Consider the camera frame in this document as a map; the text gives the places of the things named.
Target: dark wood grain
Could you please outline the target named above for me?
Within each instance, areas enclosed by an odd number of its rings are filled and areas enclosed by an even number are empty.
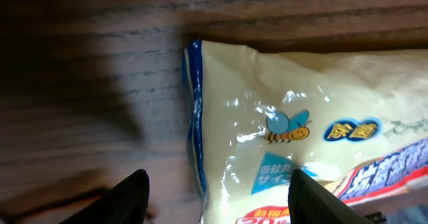
[[[42,203],[143,168],[156,223],[196,223],[179,76],[191,39],[266,52],[428,46],[428,0],[0,0],[0,13],[8,215],[35,190]],[[88,171],[90,183],[46,189]]]

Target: bee illustration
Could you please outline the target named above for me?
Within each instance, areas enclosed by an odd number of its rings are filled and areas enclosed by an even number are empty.
[[[303,140],[309,136],[309,129],[306,127],[309,119],[309,111],[302,110],[291,119],[280,111],[275,111],[266,118],[266,125],[269,132],[265,139],[270,143],[278,141],[287,143],[292,140]]]

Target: bee wing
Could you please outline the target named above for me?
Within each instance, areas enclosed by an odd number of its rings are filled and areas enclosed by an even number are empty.
[[[290,120],[283,112],[275,111],[272,114],[268,114],[266,125],[270,132],[282,134],[290,127]]]
[[[292,130],[295,130],[299,127],[305,126],[306,121],[308,121],[309,118],[309,111],[308,110],[302,110],[299,113],[295,114],[290,119],[290,126],[287,129],[287,132],[290,132]]]

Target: plastic package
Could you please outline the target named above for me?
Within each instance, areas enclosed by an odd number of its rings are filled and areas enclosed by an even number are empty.
[[[183,80],[203,224],[288,223],[293,169],[349,205],[428,183],[428,51],[265,54],[194,41]]]

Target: wooden table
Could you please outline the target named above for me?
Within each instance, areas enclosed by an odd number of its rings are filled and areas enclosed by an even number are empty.
[[[197,223],[180,89],[195,38],[260,51],[428,46],[428,0],[0,0],[0,210],[136,169],[156,223]]]

